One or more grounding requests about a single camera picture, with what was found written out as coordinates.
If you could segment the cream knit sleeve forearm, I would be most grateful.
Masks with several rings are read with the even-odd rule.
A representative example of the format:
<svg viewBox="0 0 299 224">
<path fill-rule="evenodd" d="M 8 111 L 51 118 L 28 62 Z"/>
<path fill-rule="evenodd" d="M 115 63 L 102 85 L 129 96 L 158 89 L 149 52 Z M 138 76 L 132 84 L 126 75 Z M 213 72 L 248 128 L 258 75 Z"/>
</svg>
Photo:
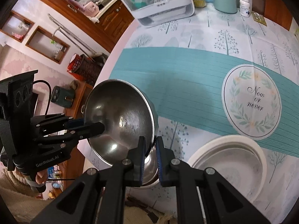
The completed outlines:
<svg viewBox="0 0 299 224">
<path fill-rule="evenodd" d="M 25 177 L 18 171 L 1 170 L 1 196 L 18 223 L 30 223 L 51 199 L 38 199 Z"/>
</svg>

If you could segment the left hand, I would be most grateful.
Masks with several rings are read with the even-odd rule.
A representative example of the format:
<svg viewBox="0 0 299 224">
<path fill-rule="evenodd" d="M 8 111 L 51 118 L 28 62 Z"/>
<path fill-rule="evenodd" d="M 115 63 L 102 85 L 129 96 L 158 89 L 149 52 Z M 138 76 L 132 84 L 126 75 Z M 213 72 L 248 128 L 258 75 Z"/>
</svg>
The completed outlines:
<svg viewBox="0 0 299 224">
<path fill-rule="evenodd" d="M 48 180 L 48 170 L 42 170 L 36 174 L 36 183 L 39 185 L 43 185 Z"/>
</svg>

